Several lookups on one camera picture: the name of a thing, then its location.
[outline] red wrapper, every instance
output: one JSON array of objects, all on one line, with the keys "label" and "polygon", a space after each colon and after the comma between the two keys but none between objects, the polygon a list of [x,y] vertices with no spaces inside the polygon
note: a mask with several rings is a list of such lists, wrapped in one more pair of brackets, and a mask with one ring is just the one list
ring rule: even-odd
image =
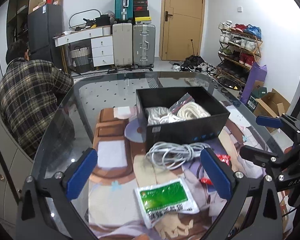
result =
[{"label": "red wrapper", "polygon": [[[226,163],[228,166],[230,165],[230,156],[229,155],[221,155],[221,154],[216,154],[219,160],[222,162]],[[207,178],[202,178],[200,179],[201,183],[208,184],[208,185],[213,185],[210,179]]]}]

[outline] open black box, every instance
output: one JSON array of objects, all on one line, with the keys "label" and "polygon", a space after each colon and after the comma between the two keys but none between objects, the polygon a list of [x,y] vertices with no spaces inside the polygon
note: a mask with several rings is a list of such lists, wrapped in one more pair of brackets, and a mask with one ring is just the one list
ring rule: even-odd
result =
[{"label": "open black box", "polygon": [[[210,117],[148,126],[145,108],[170,108],[183,95],[189,93],[194,101],[210,113]],[[230,113],[202,87],[171,87],[137,89],[137,116],[146,141],[146,151],[156,142],[190,144],[218,137]]]}]

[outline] black refrigerator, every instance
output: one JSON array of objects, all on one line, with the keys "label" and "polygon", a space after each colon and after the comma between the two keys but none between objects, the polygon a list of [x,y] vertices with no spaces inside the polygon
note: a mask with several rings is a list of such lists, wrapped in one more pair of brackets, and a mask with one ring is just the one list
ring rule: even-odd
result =
[{"label": "black refrigerator", "polygon": [[52,62],[63,69],[61,50],[55,46],[53,37],[62,33],[61,5],[45,4],[28,15],[30,59]]}]

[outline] blue sneaker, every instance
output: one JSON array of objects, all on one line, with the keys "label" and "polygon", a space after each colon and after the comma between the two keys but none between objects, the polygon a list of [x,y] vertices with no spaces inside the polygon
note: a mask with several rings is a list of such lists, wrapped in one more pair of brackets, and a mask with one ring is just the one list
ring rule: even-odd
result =
[{"label": "blue sneaker", "polygon": [[256,36],[258,40],[261,40],[261,29],[259,27],[255,27],[249,24],[243,32]]}]

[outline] blue gripper pad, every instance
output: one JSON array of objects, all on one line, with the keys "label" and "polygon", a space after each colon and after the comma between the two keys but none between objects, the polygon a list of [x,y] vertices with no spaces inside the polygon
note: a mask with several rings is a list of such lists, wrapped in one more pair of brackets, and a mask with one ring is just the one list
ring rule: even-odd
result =
[{"label": "blue gripper pad", "polygon": [[231,183],[207,149],[201,151],[200,161],[219,196],[226,200],[230,200],[232,197]]},{"label": "blue gripper pad", "polygon": [[267,116],[258,116],[256,118],[256,123],[258,125],[271,127],[279,129],[282,127],[282,122],[279,118],[267,117]]},{"label": "blue gripper pad", "polygon": [[66,197],[70,201],[79,197],[87,179],[95,168],[98,162],[98,154],[95,149],[92,149],[78,166],[73,176],[68,180]]}]

